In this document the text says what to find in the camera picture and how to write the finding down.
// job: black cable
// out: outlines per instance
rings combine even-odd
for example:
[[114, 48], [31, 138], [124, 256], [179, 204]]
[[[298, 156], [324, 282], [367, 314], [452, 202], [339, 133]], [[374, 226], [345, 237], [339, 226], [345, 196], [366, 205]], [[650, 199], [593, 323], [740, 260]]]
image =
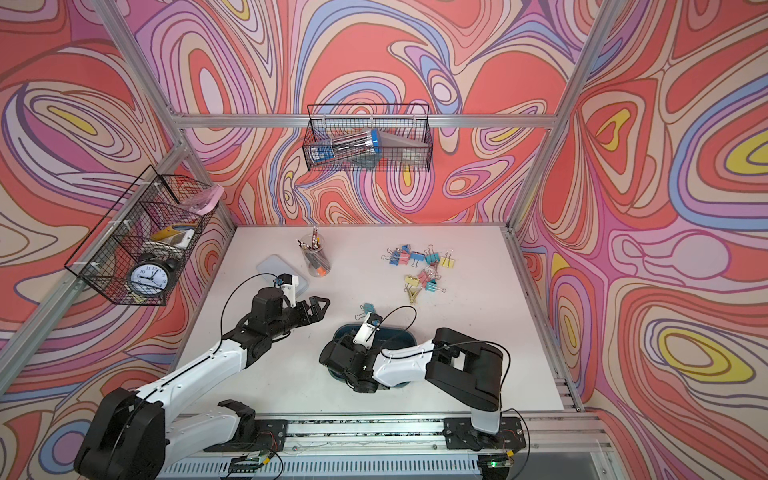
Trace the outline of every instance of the black cable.
[[528, 464], [528, 459], [531, 458], [531, 431], [528, 430], [528, 423], [525, 422], [525, 419], [523, 418], [523, 415], [520, 415], [520, 412], [518, 412], [516, 409], [506, 409], [504, 412], [509, 412], [510, 410], [514, 410], [515, 413], [518, 414], [518, 417], [520, 417], [520, 420], [523, 421], [523, 425], [525, 425], [525, 432], [528, 434], [528, 453], [525, 454], [525, 460], [523, 461], [523, 466], [520, 467], [517, 473], [515, 473], [511, 478], [509, 477], [509, 474], [507, 474], [507, 478], [505, 480], [515, 480], [517, 477], [520, 476], [520, 474], [525, 469], [525, 466]]
[[392, 342], [394, 339], [396, 339], [398, 335], [402, 335], [403, 333], [407, 332], [408, 329], [411, 328], [413, 323], [416, 321], [416, 317], [419, 316], [419, 311], [415, 307], [413, 307], [411, 305], [402, 305], [402, 306], [397, 307], [393, 311], [387, 313], [386, 316], [382, 319], [382, 323], [384, 323], [384, 320], [388, 319], [390, 315], [392, 315], [394, 312], [400, 310], [401, 308], [410, 308], [411, 310], [413, 310], [413, 320], [411, 320], [411, 323], [408, 324], [406, 329], [401, 330], [401, 331], [397, 332], [395, 335], [389, 337], [389, 339], [384, 340], [384, 343], [382, 343], [382, 345], [381, 345], [381, 350], [384, 350], [384, 346], [387, 343]]
[[235, 292], [237, 291], [237, 289], [242, 287], [245, 284], [245, 282], [247, 282], [248, 280], [250, 280], [252, 278], [256, 278], [257, 276], [262, 276], [262, 275], [271, 275], [271, 276], [274, 276], [275, 278], [277, 278], [277, 275], [275, 275], [274, 273], [257, 273], [256, 275], [249, 276], [248, 278], [243, 280], [240, 283], [240, 285], [236, 286], [235, 290], [232, 290], [232, 293], [230, 293], [229, 297], [227, 297], [227, 301], [224, 302], [224, 308], [221, 309], [221, 318], [219, 319], [219, 334], [220, 334], [220, 336], [219, 336], [219, 345], [216, 347], [216, 349], [214, 350], [214, 352], [211, 355], [215, 355], [216, 352], [218, 352], [219, 349], [221, 348], [221, 344], [224, 342], [224, 310], [227, 309], [227, 305], [229, 305], [230, 300], [232, 299], [232, 295], [234, 295]]
[[292, 331], [293, 330], [288, 330], [288, 333], [286, 333], [285, 335], [281, 336], [280, 338], [272, 340], [272, 343], [278, 343], [280, 340], [285, 340], [286, 338], [288, 338], [290, 336], [290, 333]]
[[[221, 320], [220, 320], [220, 322], [219, 322], [219, 331], [220, 331], [220, 337], [219, 337], [219, 345], [216, 347], [216, 349], [214, 350], [214, 352], [213, 352], [211, 355], [214, 355], [216, 352], [218, 352], [218, 351], [219, 351], [219, 349], [221, 348], [221, 344], [222, 344], [222, 342], [224, 341], [224, 338], [223, 338], [223, 337], [224, 337], [224, 310], [226, 310], [226, 309], [227, 309], [227, 305], [229, 304], [229, 302], [230, 302], [230, 299], [232, 298], [232, 295], [234, 295], [234, 293], [237, 291], [237, 289], [239, 289], [240, 287], [242, 287], [242, 286], [243, 286], [243, 284], [244, 284], [245, 282], [247, 282], [248, 280], [250, 280], [250, 279], [252, 279], [252, 278], [256, 278], [257, 276], [262, 276], [262, 275], [271, 275], [271, 276], [274, 276], [275, 278], [277, 278], [277, 275], [275, 275], [274, 273], [258, 273], [258, 274], [256, 274], [256, 275], [253, 275], [253, 276], [249, 276], [248, 278], [246, 278], [245, 280], [243, 280], [243, 282], [242, 282], [240, 285], [236, 286], [236, 287], [235, 287], [235, 290], [232, 290], [232, 293], [230, 293], [230, 296], [229, 296], [229, 298], [227, 298], [227, 301], [224, 303], [224, 308], [223, 308], [223, 309], [221, 309]], [[280, 340], [282, 340], [282, 339], [285, 339], [285, 338], [286, 338], [286, 336], [288, 336], [288, 335], [290, 335], [290, 332], [288, 332], [288, 334], [287, 334], [287, 335], [285, 335], [285, 336], [283, 336], [283, 337], [279, 338], [279, 339], [278, 339], [278, 341], [280, 341]], [[141, 399], [141, 401], [140, 401], [140, 402], [139, 402], [139, 404], [136, 406], [136, 408], [134, 408], [134, 411], [131, 413], [131, 415], [128, 417], [128, 419], [126, 420], [126, 422], [123, 424], [123, 427], [120, 429], [120, 433], [118, 433], [118, 438], [117, 438], [117, 440], [115, 440], [115, 441], [114, 441], [114, 445], [112, 445], [112, 451], [110, 452], [110, 454], [109, 454], [109, 459], [107, 460], [107, 468], [109, 468], [109, 466], [112, 464], [112, 458], [114, 457], [114, 452], [115, 452], [115, 450], [117, 450], [117, 448], [118, 448], [118, 444], [120, 443], [120, 441], [121, 441], [121, 440], [122, 440], [122, 438], [123, 438], [123, 434], [125, 433], [125, 429], [128, 427], [128, 425], [130, 425], [130, 424], [131, 424], [131, 422], [133, 422], [133, 420], [134, 420], [134, 417], [135, 417], [135, 416], [136, 416], [136, 414], [138, 413], [139, 409], [141, 409], [141, 407], [142, 407], [142, 406], [144, 406], [144, 403], [147, 403], [147, 400], [148, 400], [148, 399], [149, 399], [149, 398], [150, 398], [150, 397], [151, 397], [151, 396], [152, 396], [154, 393], [156, 393], [156, 392], [157, 392], [159, 389], [162, 389], [162, 388], [163, 388], [164, 386], [166, 386], [167, 384], [169, 384], [169, 383], [173, 382], [175, 379], [179, 378], [179, 377], [180, 377], [180, 376], [182, 376], [184, 373], [187, 373], [187, 372], [189, 372], [189, 371], [190, 371], [190, 370], [192, 370], [194, 367], [196, 367], [196, 366], [200, 365], [202, 362], [205, 362], [205, 361], [206, 361], [206, 360], [208, 360], [209, 358], [210, 358], [210, 356], [205, 356], [204, 358], [202, 358], [202, 360], [201, 360], [201, 361], [199, 361], [199, 362], [197, 362], [197, 363], [195, 363], [195, 364], [193, 364], [193, 365], [190, 365], [190, 366], [188, 366], [186, 369], [182, 370], [182, 371], [181, 371], [180, 373], [178, 373], [177, 375], [174, 375], [174, 376], [170, 377], [168, 380], [166, 380], [166, 382], [165, 382], [165, 383], [163, 383], [163, 384], [162, 384], [162, 385], [160, 385], [159, 387], [155, 387], [155, 389], [154, 389], [154, 390], [152, 390], [151, 392], [149, 392], [149, 395], [147, 395], [147, 396], [145, 396], [143, 399]]]
[[[255, 444], [254, 444], [253, 442], [251, 442], [251, 443], [246, 443], [246, 442], [243, 442], [242, 444], [240, 444], [240, 443], [235, 443], [234, 445], [255, 445]], [[272, 479], [272, 480], [277, 480], [278, 478], [280, 478], [280, 476], [281, 476], [281, 475], [283, 474], [283, 472], [285, 471], [285, 467], [286, 467], [286, 464], [285, 464], [285, 462], [283, 462], [283, 458], [280, 456], [280, 454], [278, 454], [276, 451], [274, 451], [274, 450], [272, 450], [272, 449], [270, 449], [270, 448], [266, 448], [266, 450], [269, 450], [270, 452], [272, 452], [273, 454], [275, 454], [275, 456], [277, 457], [277, 459], [278, 459], [278, 460], [280, 460], [280, 473], [278, 473], [278, 474], [277, 474], [277, 477], [275, 477], [275, 478], [273, 478], [273, 479]], [[232, 475], [232, 474], [233, 474], [232, 465], [236, 465], [236, 464], [238, 464], [238, 463], [240, 463], [240, 462], [242, 462], [242, 461], [243, 461], [243, 460], [234, 460], [234, 461], [232, 461], [232, 462], [230, 463], [230, 465], [229, 465], [229, 469], [230, 469], [230, 471], [229, 471], [229, 473], [227, 473], [227, 476], [226, 476], [226, 477], [224, 477], [224, 478], [229, 478], [229, 477], [230, 477], [230, 475]]]
[[507, 347], [503, 346], [501, 343], [490, 342], [488, 340], [469, 340], [468, 342], [451, 343], [450, 345], [439, 346], [439, 347], [436, 347], [434, 349], [427, 350], [425, 352], [417, 352], [417, 353], [413, 353], [411, 355], [406, 355], [406, 356], [387, 356], [387, 355], [384, 355], [384, 352], [381, 352], [381, 356], [383, 356], [386, 359], [391, 359], [391, 360], [409, 359], [409, 358], [411, 358], [413, 356], [424, 355], [425, 353], [437, 352], [439, 350], [446, 350], [446, 349], [451, 348], [452, 346], [465, 345], [467, 343], [487, 343], [489, 345], [497, 346], [497, 347], [499, 347], [500, 349], [504, 350], [507, 353], [507, 368], [504, 370], [504, 376], [502, 377], [502, 383], [501, 383], [501, 385], [498, 386], [498, 391], [499, 391], [499, 394], [500, 394], [499, 395], [499, 399], [498, 399], [498, 407], [499, 407], [499, 409], [501, 409], [502, 408], [501, 391], [504, 388], [504, 381], [507, 379], [507, 374], [509, 373], [509, 366], [512, 364], [512, 355], [509, 354], [509, 350], [507, 350]]

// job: white tabletop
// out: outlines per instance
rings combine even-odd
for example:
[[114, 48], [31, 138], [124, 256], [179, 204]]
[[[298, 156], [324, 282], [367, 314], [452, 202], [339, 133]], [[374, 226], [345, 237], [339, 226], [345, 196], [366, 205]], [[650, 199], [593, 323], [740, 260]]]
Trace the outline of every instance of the white tabletop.
[[[179, 365], [217, 343], [221, 309], [232, 290], [256, 273], [256, 265], [277, 254], [309, 280], [310, 295], [331, 304], [322, 322], [295, 329], [275, 343], [258, 362], [230, 377], [195, 402], [187, 413], [213, 408], [225, 399], [243, 402], [258, 413], [433, 413], [467, 412], [458, 400], [428, 382], [402, 389], [355, 393], [330, 376], [317, 361], [320, 351], [341, 325], [355, 322], [360, 305], [372, 303], [379, 315], [408, 304], [403, 277], [424, 267], [393, 266], [381, 260], [387, 248], [410, 243], [415, 251], [432, 244], [436, 251], [452, 249], [455, 268], [439, 267], [440, 287], [447, 293], [422, 291], [415, 307], [419, 316], [410, 331], [418, 343], [447, 326], [480, 340], [506, 346], [511, 368], [502, 389], [502, 405], [520, 411], [562, 410], [541, 341], [497, 226], [477, 227], [324, 227], [331, 271], [323, 278], [307, 273], [296, 239], [305, 227], [240, 227], [194, 325]], [[271, 283], [262, 276], [243, 285], [224, 315], [224, 332], [250, 311], [253, 295]], [[386, 321], [406, 327], [413, 311], [401, 309]]]

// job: alarm clock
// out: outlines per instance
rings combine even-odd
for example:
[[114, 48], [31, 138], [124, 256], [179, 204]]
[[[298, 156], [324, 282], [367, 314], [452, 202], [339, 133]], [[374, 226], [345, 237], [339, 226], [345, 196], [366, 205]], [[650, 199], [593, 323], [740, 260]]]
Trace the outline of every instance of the alarm clock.
[[159, 296], [176, 284], [178, 260], [159, 260], [154, 253], [142, 253], [128, 272], [128, 288], [141, 296]]

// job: mounting plate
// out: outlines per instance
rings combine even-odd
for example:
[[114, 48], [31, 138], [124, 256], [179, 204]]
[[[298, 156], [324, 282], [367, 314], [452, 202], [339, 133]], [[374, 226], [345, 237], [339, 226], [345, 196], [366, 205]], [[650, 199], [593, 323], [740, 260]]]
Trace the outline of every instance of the mounting plate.
[[255, 452], [256, 450], [272, 449], [282, 452], [286, 441], [287, 420], [253, 420], [255, 438], [246, 441], [229, 441], [211, 445], [205, 452]]
[[507, 449], [517, 453], [526, 446], [519, 417], [502, 417], [497, 435], [475, 430], [469, 417], [443, 419], [442, 433], [448, 450]]

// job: wall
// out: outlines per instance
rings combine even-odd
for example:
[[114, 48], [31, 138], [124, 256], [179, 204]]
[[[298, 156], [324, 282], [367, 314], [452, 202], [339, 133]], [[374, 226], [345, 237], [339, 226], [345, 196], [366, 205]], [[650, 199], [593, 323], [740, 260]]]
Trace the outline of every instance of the wall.
[[[173, 109], [298, 114], [424, 101], [432, 113], [554, 113], [596, 2], [120, 3]], [[542, 132], [443, 128], [434, 167], [309, 174], [300, 129], [195, 129], [239, 224], [502, 222]]]
[[303, 129], [195, 128], [187, 135], [240, 225], [504, 222], [544, 130], [459, 128], [429, 172], [307, 172]]
[[768, 5], [631, 0], [517, 226], [632, 478], [768, 478]]
[[[3, 345], [121, 190], [170, 148], [88, 3], [0, 5]], [[210, 225], [168, 306], [79, 296], [0, 398], [1, 479], [77, 478], [72, 460], [101, 397], [167, 371], [228, 241], [218, 217]]]

